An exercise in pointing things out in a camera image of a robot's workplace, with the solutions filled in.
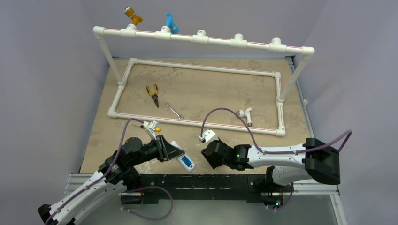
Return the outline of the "blue battery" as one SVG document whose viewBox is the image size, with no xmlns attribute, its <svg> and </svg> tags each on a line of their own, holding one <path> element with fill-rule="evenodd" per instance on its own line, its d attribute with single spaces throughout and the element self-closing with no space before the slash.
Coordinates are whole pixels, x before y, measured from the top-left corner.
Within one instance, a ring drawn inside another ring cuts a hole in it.
<svg viewBox="0 0 398 225">
<path fill-rule="evenodd" d="M 192 161 L 187 156 L 183 156 L 181 160 L 187 167 L 192 166 Z"/>
</svg>

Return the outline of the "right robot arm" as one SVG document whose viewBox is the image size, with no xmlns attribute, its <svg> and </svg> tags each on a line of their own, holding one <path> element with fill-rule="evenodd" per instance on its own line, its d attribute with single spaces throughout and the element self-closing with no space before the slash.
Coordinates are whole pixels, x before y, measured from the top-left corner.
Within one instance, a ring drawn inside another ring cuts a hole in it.
<svg viewBox="0 0 398 225">
<path fill-rule="evenodd" d="M 201 154 L 215 169 L 222 165 L 244 171 L 267 167 L 263 184 L 270 191 L 290 183 L 313 179 L 321 184 L 340 184 L 339 150 L 316 138 L 285 147 L 262 147 L 240 144 L 228 146 L 221 140 L 208 143 Z"/>
</svg>

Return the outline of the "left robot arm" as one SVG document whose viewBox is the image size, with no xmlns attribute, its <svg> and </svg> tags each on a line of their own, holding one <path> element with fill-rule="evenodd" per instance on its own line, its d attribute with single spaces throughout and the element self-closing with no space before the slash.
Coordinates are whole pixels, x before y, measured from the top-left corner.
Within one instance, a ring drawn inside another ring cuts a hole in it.
<svg viewBox="0 0 398 225">
<path fill-rule="evenodd" d="M 160 162 L 176 159 L 191 172 L 195 163 L 175 142 L 168 142 L 163 135 L 144 144 L 132 137 L 108 157 L 83 185 L 64 199 L 52 205 L 43 204 L 38 213 L 46 225 L 80 225 L 84 219 L 112 197 L 125 192 L 140 191 L 141 176 L 136 165 L 157 159 Z"/>
</svg>

